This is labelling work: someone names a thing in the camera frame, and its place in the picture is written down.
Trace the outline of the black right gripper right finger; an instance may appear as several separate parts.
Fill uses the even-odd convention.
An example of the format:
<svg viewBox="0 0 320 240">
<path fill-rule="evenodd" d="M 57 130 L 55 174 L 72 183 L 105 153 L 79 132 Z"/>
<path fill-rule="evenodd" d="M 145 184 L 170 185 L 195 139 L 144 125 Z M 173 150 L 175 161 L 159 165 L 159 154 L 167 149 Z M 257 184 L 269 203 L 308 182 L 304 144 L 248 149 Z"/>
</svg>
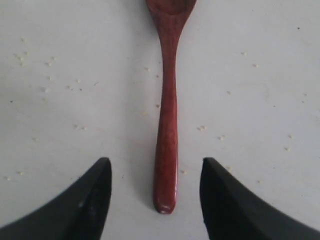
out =
<svg viewBox="0 0 320 240">
<path fill-rule="evenodd" d="M 199 185 L 210 240 L 318 240 L 320 232 L 279 211 L 240 183 L 212 157 L 203 159 Z"/>
</svg>

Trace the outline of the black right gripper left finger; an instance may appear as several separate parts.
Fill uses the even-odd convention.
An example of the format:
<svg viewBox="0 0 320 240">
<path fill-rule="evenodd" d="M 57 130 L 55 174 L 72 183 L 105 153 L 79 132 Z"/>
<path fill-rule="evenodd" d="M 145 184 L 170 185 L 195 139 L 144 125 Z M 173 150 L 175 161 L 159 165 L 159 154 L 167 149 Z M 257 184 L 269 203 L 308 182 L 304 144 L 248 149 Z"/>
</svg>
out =
<svg viewBox="0 0 320 240">
<path fill-rule="evenodd" d="M 0 229 L 2 240 L 99 240 L 112 195 L 112 165 L 107 157 L 60 195 Z"/>
</svg>

